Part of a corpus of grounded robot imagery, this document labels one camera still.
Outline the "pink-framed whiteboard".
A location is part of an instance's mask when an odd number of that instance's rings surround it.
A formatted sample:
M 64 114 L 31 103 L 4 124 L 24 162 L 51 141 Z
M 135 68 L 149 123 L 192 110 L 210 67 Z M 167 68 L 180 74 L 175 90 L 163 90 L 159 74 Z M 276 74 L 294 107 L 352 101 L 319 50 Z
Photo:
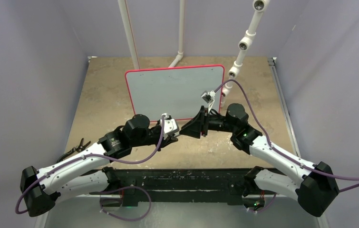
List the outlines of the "pink-framed whiteboard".
M 204 92 L 215 90 L 225 78 L 224 66 L 180 66 L 130 70 L 125 73 L 134 114 L 157 121 L 164 113 L 176 120 L 192 119 L 201 106 Z

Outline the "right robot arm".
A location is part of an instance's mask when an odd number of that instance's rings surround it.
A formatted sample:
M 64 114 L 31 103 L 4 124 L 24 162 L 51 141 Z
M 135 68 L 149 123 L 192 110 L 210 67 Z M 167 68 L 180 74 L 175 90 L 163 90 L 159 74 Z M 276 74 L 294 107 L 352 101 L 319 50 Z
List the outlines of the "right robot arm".
M 266 161 L 280 173 L 256 166 L 244 176 L 243 195 L 271 191 L 287 196 L 309 214 L 320 217 L 340 190 L 331 167 L 310 161 L 276 147 L 270 139 L 248 123 L 249 116 L 241 104 L 231 104 L 226 114 L 210 114 L 201 106 L 197 115 L 180 130 L 181 135 L 201 138 L 209 130 L 231 133 L 233 146 L 248 155 Z

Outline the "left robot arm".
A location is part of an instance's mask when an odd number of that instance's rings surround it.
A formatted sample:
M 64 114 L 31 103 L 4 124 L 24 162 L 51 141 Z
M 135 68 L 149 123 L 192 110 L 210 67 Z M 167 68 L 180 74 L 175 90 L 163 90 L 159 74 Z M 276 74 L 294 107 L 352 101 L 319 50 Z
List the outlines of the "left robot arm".
M 21 196 L 16 202 L 15 213 L 36 217 L 77 195 L 102 191 L 114 194 L 119 190 L 118 179 L 95 168 L 112 162 L 144 163 L 176 142 L 178 132 L 178 124 L 169 114 L 162 114 L 153 127 L 147 116 L 136 114 L 124 125 L 63 161 L 40 169 L 26 167 L 21 173 Z

